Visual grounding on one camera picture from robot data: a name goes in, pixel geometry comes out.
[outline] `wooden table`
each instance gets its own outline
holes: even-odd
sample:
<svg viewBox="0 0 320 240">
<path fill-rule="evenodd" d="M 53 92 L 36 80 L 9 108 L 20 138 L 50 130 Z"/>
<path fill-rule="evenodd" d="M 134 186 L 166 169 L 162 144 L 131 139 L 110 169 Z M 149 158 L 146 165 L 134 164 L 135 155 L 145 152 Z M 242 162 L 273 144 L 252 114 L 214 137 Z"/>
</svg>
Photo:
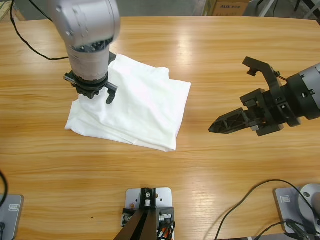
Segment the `wooden table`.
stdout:
<svg viewBox="0 0 320 240">
<path fill-rule="evenodd" d="M 320 120 L 257 137 L 250 129 L 208 132 L 239 97 L 267 88 L 242 65 L 246 56 L 289 77 L 320 60 L 315 21 L 256 17 L 123 17 L 112 51 L 192 82 L 177 151 L 84 137 L 64 130 L 78 95 L 63 75 L 68 60 L 47 61 L 0 24 L 0 167 L 11 194 L 25 197 L 18 240 L 113 239 L 130 188 L 170 187 L 177 240 L 209 240 L 219 217 L 255 184 L 319 183 Z M 66 51 L 48 20 L 19 22 L 40 52 Z M 257 235 L 279 221 L 273 190 L 257 189 L 232 213 L 220 238 Z M 281 227 L 268 232 L 280 233 Z"/>
</svg>

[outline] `folded fabric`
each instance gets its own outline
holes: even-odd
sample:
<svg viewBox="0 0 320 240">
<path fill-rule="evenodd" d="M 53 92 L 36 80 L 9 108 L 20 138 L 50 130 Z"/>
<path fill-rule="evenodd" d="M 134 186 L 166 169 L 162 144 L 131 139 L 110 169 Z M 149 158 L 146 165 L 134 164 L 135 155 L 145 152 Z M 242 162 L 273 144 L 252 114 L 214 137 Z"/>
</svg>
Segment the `folded fabric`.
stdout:
<svg viewBox="0 0 320 240">
<path fill-rule="evenodd" d="M 108 68 L 109 82 L 118 86 L 106 104 L 104 88 L 92 100 L 79 95 L 65 129 L 77 134 L 126 144 L 176 150 L 191 83 L 170 80 L 169 70 L 117 55 Z"/>
</svg>

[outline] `label sticker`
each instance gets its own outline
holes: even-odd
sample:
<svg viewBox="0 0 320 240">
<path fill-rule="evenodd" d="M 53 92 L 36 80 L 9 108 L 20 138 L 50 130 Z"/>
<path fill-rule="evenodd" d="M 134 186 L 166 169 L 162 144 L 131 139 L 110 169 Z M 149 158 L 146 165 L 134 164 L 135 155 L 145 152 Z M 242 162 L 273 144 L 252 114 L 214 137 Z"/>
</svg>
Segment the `label sticker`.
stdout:
<svg viewBox="0 0 320 240">
<path fill-rule="evenodd" d="M 9 211 L 17 212 L 19 210 L 19 204 L 10 204 Z"/>
<path fill-rule="evenodd" d="M 290 203 L 291 202 L 291 200 L 290 200 L 290 196 L 281 196 L 280 197 L 280 199 L 281 199 L 281 203 Z"/>
</svg>

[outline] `mounting plate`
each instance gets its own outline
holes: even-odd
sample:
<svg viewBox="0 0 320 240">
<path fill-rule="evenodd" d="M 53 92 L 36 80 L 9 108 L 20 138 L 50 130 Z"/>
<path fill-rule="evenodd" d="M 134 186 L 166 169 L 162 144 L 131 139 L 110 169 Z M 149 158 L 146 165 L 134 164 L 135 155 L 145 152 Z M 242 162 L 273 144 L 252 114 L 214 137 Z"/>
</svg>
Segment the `mounting plate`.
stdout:
<svg viewBox="0 0 320 240">
<path fill-rule="evenodd" d="M 304 218 L 302 217 L 299 204 L 298 204 L 298 192 L 293 187 L 278 188 L 275 190 L 276 203 L 281 214 L 281 220 L 294 220 L 298 223 L 304 224 Z M 288 234 L 294 234 L 295 232 L 287 226 L 287 224 L 282 225 L 284 230 Z M 303 226 L 298 226 L 303 231 L 306 231 Z"/>
<path fill-rule="evenodd" d="M 157 198 L 155 204 L 157 208 L 173 208 L 172 191 L 168 187 L 156 188 Z M 125 208 L 139 209 L 141 188 L 128 189 L 125 194 Z"/>
<path fill-rule="evenodd" d="M 0 208 L 0 222 L 5 224 L 3 240 L 15 239 L 18 231 L 24 196 L 8 195 Z"/>
</svg>

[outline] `gray floor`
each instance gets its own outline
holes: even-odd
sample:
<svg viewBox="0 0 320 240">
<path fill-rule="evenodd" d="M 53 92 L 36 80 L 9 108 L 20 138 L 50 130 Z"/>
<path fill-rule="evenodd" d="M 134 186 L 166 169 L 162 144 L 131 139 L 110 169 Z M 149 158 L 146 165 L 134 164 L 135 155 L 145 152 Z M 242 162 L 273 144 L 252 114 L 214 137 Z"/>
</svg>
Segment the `gray floor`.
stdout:
<svg viewBox="0 0 320 240">
<path fill-rule="evenodd" d="M 44 12 L 48 12 L 46 0 L 33 0 Z M 258 16 L 265 0 L 257 9 L 258 0 L 249 3 L 244 15 Z M 117 0 L 121 16 L 201 16 L 206 0 Z M 277 18 L 302 19 L 309 11 L 308 7 L 301 1 L 298 11 L 294 12 L 297 0 L 279 0 L 274 11 Z M 27 0 L 16 0 L 18 8 L 27 20 L 44 19 Z M 275 3 L 267 13 L 266 17 L 273 16 Z"/>
</svg>

